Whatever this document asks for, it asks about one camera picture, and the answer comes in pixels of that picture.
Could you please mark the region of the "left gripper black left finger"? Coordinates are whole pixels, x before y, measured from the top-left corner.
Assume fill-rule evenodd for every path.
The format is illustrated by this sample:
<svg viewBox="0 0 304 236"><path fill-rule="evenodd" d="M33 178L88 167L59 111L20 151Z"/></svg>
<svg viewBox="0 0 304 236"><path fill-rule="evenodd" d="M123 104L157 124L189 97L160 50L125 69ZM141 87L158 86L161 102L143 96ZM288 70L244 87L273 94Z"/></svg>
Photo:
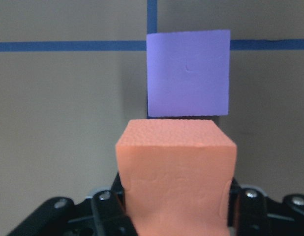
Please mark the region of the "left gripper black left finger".
<svg viewBox="0 0 304 236"><path fill-rule="evenodd" d="M110 189L98 191L93 195L91 210L97 236L138 235L125 211L124 188L119 174L116 174Z"/></svg>

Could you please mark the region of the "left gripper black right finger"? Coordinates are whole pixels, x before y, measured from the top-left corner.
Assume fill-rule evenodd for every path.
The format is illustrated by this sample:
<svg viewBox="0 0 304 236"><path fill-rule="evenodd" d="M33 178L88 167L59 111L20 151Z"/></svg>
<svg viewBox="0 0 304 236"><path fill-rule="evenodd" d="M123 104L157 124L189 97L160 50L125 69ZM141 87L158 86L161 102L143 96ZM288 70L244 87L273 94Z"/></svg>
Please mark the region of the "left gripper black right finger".
<svg viewBox="0 0 304 236"><path fill-rule="evenodd" d="M227 226L232 236L269 236L265 192L254 185L231 182Z"/></svg>

